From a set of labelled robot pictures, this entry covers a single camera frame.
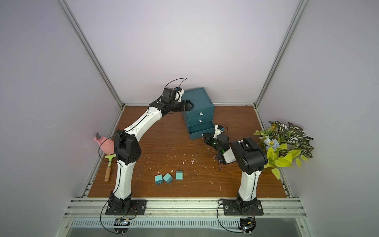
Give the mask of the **teal bottom drawer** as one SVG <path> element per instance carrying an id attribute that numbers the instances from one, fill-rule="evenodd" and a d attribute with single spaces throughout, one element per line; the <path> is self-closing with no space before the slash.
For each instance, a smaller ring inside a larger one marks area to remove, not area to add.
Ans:
<path id="1" fill-rule="evenodd" d="M 188 127 L 189 137 L 191 140 L 202 138 L 205 133 L 214 133 L 214 123 L 212 121 L 203 122 L 198 125 Z"/>

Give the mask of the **teal top drawer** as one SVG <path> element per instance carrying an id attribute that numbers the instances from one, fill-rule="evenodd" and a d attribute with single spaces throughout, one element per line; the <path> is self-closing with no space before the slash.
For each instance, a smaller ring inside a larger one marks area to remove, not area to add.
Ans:
<path id="1" fill-rule="evenodd" d="M 190 111 L 184 112 L 184 117 L 187 120 L 191 120 L 195 118 L 197 119 L 205 115 L 214 114 L 214 110 L 215 110 L 214 106 L 204 107 L 204 108 L 193 107 Z"/>

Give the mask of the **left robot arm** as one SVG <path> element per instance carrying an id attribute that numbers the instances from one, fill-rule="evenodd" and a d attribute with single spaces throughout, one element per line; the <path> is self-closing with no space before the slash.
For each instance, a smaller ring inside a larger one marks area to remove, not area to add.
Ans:
<path id="1" fill-rule="evenodd" d="M 109 197 L 109 207 L 121 212 L 131 208 L 131 181 L 136 162 L 142 155 L 139 141 L 143 135 L 168 113 L 187 112 L 194 107 L 190 100 L 154 101 L 131 126 L 118 130 L 114 137 L 117 160 L 115 188 Z"/>

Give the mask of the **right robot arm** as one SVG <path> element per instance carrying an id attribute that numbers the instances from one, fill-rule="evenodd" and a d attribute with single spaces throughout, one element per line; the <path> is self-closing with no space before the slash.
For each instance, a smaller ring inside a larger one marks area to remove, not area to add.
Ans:
<path id="1" fill-rule="evenodd" d="M 241 169 L 241 183 L 236 199 L 237 207 L 243 211 L 257 202 L 257 186 L 259 176 L 268 164 L 268 158 L 262 148 L 252 137 L 230 142 L 225 134 L 214 136 L 203 135 L 204 143 L 217 151 L 216 159 L 222 165 L 236 162 Z"/>

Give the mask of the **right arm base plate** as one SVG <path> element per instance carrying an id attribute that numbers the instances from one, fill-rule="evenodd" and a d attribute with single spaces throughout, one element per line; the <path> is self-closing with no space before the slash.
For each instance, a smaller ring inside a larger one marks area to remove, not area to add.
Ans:
<path id="1" fill-rule="evenodd" d="M 243 202 L 237 199 L 221 199 L 221 207 L 226 216 L 263 216 L 264 211 L 261 201 Z"/>

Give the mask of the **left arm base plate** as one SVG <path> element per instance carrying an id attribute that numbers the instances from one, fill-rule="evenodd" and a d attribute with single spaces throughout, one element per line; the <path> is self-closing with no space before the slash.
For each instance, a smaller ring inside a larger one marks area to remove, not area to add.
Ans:
<path id="1" fill-rule="evenodd" d="M 105 215 L 144 215 L 146 204 L 145 199 L 108 200 Z"/>

